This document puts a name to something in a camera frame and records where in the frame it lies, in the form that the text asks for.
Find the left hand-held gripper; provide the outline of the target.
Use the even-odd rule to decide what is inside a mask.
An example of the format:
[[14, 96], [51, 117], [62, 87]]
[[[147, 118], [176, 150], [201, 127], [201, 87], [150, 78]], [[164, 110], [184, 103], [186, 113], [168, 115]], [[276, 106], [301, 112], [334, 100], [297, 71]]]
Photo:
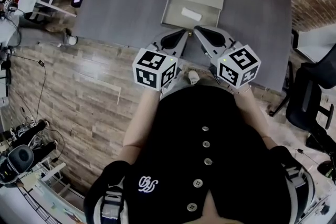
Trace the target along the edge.
[[[135, 83], [156, 91], [167, 87], [176, 77], [179, 65], [177, 57], [183, 55], [189, 32], [186, 29], [171, 29], [154, 38], [155, 44], [141, 48], [133, 61]], [[172, 49], [171, 55], [160, 51]]]

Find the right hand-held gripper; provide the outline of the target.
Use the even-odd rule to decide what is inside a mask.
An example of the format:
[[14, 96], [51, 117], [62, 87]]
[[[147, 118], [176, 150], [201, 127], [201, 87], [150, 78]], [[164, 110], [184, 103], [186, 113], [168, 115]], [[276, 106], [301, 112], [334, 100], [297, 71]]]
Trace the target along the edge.
[[[227, 31], [213, 26], [195, 26], [194, 34], [210, 58], [217, 54], [215, 48], [230, 47], [235, 42]], [[255, 79], [261, 60], [249, 45], [235, 43], [221, 55], [213, 57], [211, 63], [217, 68], [218, 78], [240, 88]]]

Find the white roll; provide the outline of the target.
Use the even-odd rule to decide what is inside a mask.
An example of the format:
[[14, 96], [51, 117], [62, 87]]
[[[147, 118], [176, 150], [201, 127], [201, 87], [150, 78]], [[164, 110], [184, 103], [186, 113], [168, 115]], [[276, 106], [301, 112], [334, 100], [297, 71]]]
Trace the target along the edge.
[[200, 22], [201, 19], [202, 19], [202, 15], [199, 14], [199, 13], [196, 13], [186, 7], [183, 7], [182, 8], [182, 11], [181, 11], [181, 15], [189, 18], [189, 19], [192, 19], [194, 21], [197, 21], [197, 22]]

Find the person's left forearm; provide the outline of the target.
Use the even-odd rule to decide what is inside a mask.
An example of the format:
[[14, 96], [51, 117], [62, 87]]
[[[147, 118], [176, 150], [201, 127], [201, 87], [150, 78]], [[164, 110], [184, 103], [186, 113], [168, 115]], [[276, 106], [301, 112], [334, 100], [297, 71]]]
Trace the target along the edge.
[[161, 93], [152, 89], [145, 89], [133, 116], [125, 137], [118, 160], [132, 165], [146, 143], [160, 102]]

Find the person's right forearm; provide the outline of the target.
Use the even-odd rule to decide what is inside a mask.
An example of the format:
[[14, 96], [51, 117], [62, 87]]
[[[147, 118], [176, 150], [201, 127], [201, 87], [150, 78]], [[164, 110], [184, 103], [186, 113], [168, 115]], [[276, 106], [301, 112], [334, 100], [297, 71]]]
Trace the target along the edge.
[[269, 136], [269, 125], [254, 97], [251, 86], [246, 84], [239, 89], [231, 88], [230, 91], [233, 93], [236, 105], [245, 122], [259, 133], [266, 147], [270, 150], [278, 146]]

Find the person's white shoe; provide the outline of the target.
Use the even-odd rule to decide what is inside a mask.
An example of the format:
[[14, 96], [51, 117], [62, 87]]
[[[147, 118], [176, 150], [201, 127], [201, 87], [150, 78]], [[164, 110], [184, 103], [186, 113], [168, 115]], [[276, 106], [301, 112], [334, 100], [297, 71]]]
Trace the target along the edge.
[[190, 70], [188, 72], [188, 79], [191, 85], [196, 85], [199, 82], [200, 77], [195, 70]]

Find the person's black buttoned shirt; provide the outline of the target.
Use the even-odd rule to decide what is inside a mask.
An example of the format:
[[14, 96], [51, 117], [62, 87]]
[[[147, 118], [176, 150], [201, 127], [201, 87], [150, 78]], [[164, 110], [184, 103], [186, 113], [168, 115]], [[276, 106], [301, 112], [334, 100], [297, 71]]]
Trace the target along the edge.
[[87, 224], [297, 224], [314, 196], [284, 146], [268, 149], [233, 94], [191, 86], [161, 98], [136, 161], [107, 165]]

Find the white cabinet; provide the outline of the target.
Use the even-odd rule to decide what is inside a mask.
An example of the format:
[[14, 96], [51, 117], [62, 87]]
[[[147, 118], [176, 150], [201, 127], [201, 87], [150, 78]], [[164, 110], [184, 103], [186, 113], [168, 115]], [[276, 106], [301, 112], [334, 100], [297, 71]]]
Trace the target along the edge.
[[293, 49], [311, 62], [318, 62], [336, 44], [336, 23], [309, 31], [294, 32]]

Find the black office chair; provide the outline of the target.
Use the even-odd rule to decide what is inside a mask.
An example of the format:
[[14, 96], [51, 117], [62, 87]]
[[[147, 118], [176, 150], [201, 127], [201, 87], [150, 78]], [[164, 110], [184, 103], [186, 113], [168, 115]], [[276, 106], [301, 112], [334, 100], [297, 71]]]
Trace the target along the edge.
[[317, 114], [321, 112], [327, 117], [325, 129], [330, 126], [334, 105], [325, 109], [320, 105], [321, 89], [336, 87], [336, 44], [318, 62], [302, 63], [296, 73], [293, 72], [292, 62], [288, 62], [289, 77], [285, 79], [287, 86], [283, 88], [285, 98], [274, 111], [269, 111], [274, 117], [285, 105], [286, 118], [294, 126], [312, 131], [317, 124]]

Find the grey padded chair headrest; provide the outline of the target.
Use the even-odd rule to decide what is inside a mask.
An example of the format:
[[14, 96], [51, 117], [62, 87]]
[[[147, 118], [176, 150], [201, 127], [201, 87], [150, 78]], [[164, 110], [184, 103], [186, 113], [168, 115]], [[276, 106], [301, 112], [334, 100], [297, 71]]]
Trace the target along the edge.
[[27, 145], [20, 145], [8, 154], [7, 159], [12, 168], [18, 174], [21, 174], [31, 167], [34, 161], [34, 153]]

